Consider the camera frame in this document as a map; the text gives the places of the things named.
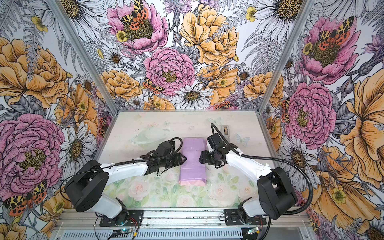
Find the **left aluminium corner post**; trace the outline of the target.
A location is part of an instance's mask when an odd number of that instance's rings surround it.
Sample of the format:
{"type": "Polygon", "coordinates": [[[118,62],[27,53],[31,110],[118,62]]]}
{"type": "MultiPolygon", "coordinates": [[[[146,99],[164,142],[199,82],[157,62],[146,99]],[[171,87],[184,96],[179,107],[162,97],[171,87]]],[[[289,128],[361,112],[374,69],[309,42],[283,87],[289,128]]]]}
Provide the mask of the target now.
{"type": "Polygon", "coordinates": [[[91,60],[90,55],[88,54],[85,46],[82,43],[82,40],[77,33],[77,30],[75,29],[75,27],[71,23],[69,17],[67,16],[67,14],[65,12],[65,9],[61,5],[61,2],[60,1],[48,1],[47,4],[48,4],[49,8],[51,9],[51,11],[53,12],[54,16],[57,18],[59,24],[62,26],[63,31],[68,36],[69,41],[71,42],[72,46],[76,50],[80,59],[82,60],[82,63],[84,64],[86,70],[88,71],[88,74],[94,80],[98,90],[100,91],[106,104],[110,108],[112,115],[114,117],[116,117],[119,114],[119,108],[117,107],[113,98],[111,97],[110,93],[108,92],[104,82],[102,81],[102,78],[101,78],[99,72],[97,71],[93,61],[91,60]]]}

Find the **right aluminium corner post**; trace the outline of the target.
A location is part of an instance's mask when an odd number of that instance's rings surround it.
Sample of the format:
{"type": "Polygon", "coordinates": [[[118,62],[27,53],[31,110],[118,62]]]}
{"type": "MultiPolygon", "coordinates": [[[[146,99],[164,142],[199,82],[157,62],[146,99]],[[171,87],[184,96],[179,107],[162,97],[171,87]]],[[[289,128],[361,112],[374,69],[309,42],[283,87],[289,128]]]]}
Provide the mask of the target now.
{"type": "Polygon", "coordinates": [[[266,109],[267,103],[269,103],[269,100],[272,96],[274,88],[276,87],[279,81],[279,78],[281,76],[281,73],[283,71],[283,68],[290,56],[290,52],[293,49],[294,44],[297,42],[299,34],[301,33],[302,29],[306,25],[306,21],[309,18],[310,12],[315,2],[316,2],[315,0],[308,0],[308,1],[304,1],[302,4],[301,10],[298,13],[298,17],[293,26],[293,29],[287,37],[286,44],[283,48],[282,53],[280,54],[277,65],[273,71],[270,84],[266,88],[266,92],[262,98],[262,102],[259,105],[258,114],[260,116],[262,115],[263,111],[266,109]]]}

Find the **aluminium front rail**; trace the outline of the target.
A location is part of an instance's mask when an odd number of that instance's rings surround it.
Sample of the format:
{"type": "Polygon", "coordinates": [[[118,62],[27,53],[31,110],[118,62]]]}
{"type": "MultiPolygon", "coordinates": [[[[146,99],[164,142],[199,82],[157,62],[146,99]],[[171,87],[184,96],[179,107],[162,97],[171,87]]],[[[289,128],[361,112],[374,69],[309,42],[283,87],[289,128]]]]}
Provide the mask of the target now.
{"type": "MultiPolygon", "coordinates": [[[[141,229],[227,228],[224,211],[224,208],[144,208],[141,229]]],[[[100,227],[102,219],[94,212],[64,210],[54,230],[103,230],[104,227],[100,227]]],[[[281,216],[271,223],[272,228],[309,226],[310,220],[305,213],[281,216]]]]}

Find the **aluminium corner post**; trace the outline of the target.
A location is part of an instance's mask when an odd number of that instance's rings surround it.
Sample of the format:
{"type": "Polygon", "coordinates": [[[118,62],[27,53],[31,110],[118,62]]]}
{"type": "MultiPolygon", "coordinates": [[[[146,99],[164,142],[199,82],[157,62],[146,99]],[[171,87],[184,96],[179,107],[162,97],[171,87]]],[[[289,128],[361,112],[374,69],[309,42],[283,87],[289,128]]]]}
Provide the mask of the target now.
{"type": "Polygon", "coordinates": [[[309,18],[310,12],[315,2],[316,2],[315,0],[308,0],[308,1],[304,1],[302,4],[301,10],[298,13],[298,17],[293,26],[293,29],[287,37],[286,44],[283,48],[282,53],[280,54],[277,65],[273,71],[270,84],[266,88],[266,92],[262,98],[262,102],[259,105],[258,114],[260,116],[262,115],[263,111],[266,109],[267,103],[269,103],[269,100],[272,96],[274,88],[276,87],[279,81],[279,78],[281,76],[281,73],[283,71],[283,68],[290,56],[290,52],[293,49],[294,44],[297,42],[299,34],[301,33],[302,29],[306,25],[306,21],[309,18]]]}
{"type": "Polygon", "coordinates": [[[76,50],[80,59],[82,60],[82,63],[84,64],[86,70],[88,71],[88,74],[94,80],[98,90],[100,91],[106,104],[110,108],[112,115],[114,117],[116,117],[119,114],[119,108],[117,107],[113,98],[111,97],[110,93],[108,92],[104,82],[102,81],[102,78],[101,78],[99,72],[97,71],[93,61],[91,60],[90,55],[88,54],[85,46],[82,43],[82,40],[77,33],[77,30],[75,29],[75,27],[71,23],[69,17],[67,16],[67,14],[65,12],[65,9],[61,5],[61,2],[60,1],[48,1],[47,4],[48,4],[49,8],[51,9],[51,11],[53,12],[54,16],[57,18],[59,24],[62,26],[63,31],[68,36],[69,41],[71,42],[72,46],[76,50]]]}

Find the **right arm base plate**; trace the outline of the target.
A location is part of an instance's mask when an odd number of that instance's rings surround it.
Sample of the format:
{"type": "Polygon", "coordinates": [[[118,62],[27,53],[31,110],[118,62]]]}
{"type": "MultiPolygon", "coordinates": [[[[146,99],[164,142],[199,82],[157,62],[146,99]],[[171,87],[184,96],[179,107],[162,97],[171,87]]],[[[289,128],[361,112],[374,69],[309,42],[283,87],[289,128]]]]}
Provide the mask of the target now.
{"type": "Polygon", "coordinates": [[[258,215],[249,217],[239,209],[225,209],[224,221],[227,226],[264,226],[267,225],[267,220],[264,216],[258,215]]]}

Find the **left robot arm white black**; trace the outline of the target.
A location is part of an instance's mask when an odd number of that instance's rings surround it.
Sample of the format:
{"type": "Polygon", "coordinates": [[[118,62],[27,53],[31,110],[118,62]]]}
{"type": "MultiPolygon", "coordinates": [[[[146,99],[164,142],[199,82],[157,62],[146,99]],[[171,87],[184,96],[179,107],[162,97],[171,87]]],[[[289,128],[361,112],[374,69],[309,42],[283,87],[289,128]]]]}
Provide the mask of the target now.
{"type": "Polygon", "coordinates": [[[104,194],[106,186],[131,177],[146,176],[181,166],[186,157],[180,152],[183,140],[175,137],[162,142],[156,150],[115,164],[87,162],[76,174],[66,178],[64,191],[78,213],[92,211],[122,226],[129,219],[129,211],[121,200],[104,194]]]}

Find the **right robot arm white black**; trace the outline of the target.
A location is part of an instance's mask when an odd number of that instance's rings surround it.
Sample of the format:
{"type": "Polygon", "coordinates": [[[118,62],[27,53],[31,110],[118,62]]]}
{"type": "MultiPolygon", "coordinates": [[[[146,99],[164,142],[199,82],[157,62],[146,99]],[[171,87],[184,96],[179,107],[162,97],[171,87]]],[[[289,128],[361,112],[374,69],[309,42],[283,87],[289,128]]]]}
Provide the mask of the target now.
{"type": "Polygon", "coordinates": [[[257,197],[247,198],[238,206],[238,215],[242,222],[247,223],[251,218],[261,215],[276,220],[282,215],[297,213],[291,208],[298,199],[282,168],[259,163],[257,160],[260,157],[243,154],[218,133],[209,136],[207,140],[209,149],[201,152],[201,164],[212,165],[216,169],[228,165],[257,183],[257,197]]]}

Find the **pink wrapping paper sheet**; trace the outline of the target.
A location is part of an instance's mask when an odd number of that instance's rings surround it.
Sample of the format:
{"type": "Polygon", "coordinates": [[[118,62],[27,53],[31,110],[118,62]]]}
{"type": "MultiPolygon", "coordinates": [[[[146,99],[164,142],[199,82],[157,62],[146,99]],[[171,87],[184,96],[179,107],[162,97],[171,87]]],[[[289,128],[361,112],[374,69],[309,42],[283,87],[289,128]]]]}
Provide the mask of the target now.
{"type": "Polygon", "coordinates": [[[200,156],[206,150],[203,138],[185,138],[182,154],[187,160],[181,165],[179,184],[181,186],[205,186],[207,182],[206,167],[200,163],[200,156]]]}

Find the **white tape dispenser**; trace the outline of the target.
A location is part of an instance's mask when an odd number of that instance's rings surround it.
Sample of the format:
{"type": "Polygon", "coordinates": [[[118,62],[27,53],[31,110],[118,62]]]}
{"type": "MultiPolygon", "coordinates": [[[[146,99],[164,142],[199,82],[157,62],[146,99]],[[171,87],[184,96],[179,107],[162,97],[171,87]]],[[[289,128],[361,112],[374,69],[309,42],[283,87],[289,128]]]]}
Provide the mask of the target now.
{"type": "Polygon", "coordinates": [[[230,128],[228,125],[222,125],[221,132],[223,133],[226,140],[228,140],[228,141],[231,140],[231,133],[230,133],[230,128]]]}

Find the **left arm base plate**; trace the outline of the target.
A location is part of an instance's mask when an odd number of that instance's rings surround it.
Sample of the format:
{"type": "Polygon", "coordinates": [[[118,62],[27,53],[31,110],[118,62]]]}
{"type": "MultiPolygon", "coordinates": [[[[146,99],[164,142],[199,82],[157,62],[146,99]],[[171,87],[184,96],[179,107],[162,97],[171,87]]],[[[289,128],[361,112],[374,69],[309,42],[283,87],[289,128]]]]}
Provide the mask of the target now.
{"type": "Polygon", "coordinates": [[[113,219],[102,215],[100,227],[140,227],[144,218],[144,210],[122,210],[113,219]]]}

